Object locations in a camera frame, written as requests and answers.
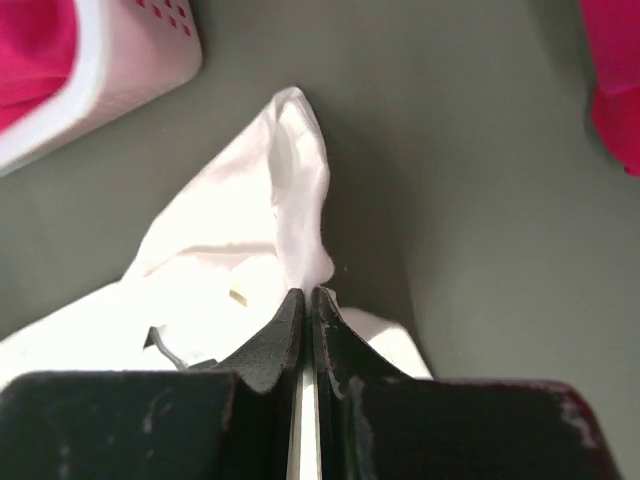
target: pink fabric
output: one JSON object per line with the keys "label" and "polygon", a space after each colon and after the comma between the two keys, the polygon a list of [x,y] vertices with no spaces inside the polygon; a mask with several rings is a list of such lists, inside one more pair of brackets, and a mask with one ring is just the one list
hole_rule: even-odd
{"label": "pink fabric", "polygon": [[74,0],[0,0],[0,131],[64,85],[75,51]]}
{"label": "pink fabric", "polygon": [[640,176],[640,0],[581,0],[598,88],[591,116],[602,141]]}

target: black plastic object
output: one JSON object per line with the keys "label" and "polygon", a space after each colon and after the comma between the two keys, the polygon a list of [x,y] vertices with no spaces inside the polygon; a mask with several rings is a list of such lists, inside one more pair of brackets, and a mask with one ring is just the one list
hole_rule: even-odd
{"label": "black plastic object", "polygon": [[0,478],[285,478],[303,315],[292,290],[210,371],[18,378],[0,396]]}
{"label": "black plastic object", "polygon": [[324,480],[620,478],[569,387],[413,380],[344,324],[327,290],[311,308],[305,318],[290,291],[219,364],[18,378],[0,395],[0,480],[285,479],[305,353]]}
{"label": "black plastic object", "polygon": [[413,380],[312,299],[325,480],[617,480],[596,419],[556,382]]}

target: scratched surface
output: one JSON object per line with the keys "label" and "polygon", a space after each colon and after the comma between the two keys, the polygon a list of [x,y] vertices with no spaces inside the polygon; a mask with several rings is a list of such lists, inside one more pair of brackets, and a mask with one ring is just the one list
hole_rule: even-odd
{"label": "scratched surface", "polygon": [[206,374],[22,377],[0,398],[2,478],[212,478],[231,391]]}
{"label": "scratched surface", "polygon": [[564,385],[356,380],[348,399],[352,468],[378,480],[621,479],[590,407]]}

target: pink towel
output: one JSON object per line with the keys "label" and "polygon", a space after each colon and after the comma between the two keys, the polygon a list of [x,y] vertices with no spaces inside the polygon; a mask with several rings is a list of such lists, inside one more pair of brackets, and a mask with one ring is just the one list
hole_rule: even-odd
{"label": "pink towel", "polygon": [[640,0],[581,0],[596,68],[591,116],[602,141],[640,176]]}
{"label": "pink towel", "polygon": [[0,131],[64,85],[75,50],[74,0],[0,0]]}

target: white cloth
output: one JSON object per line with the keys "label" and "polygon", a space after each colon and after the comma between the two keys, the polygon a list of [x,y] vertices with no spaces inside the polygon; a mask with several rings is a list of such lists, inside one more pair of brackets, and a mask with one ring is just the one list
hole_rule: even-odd
{"label": "white cloth", "polygon": [[[290,288],[333,275],[320,237],[329,169],[297,88],[253,122],[155,219],[130,268],[0,342],[0,389],[36,370],[173,370],[149,328],[185,365],[223,360],[264,327]],[[399,325],[355,309],[356,333],[406,373],[429,378]]]}

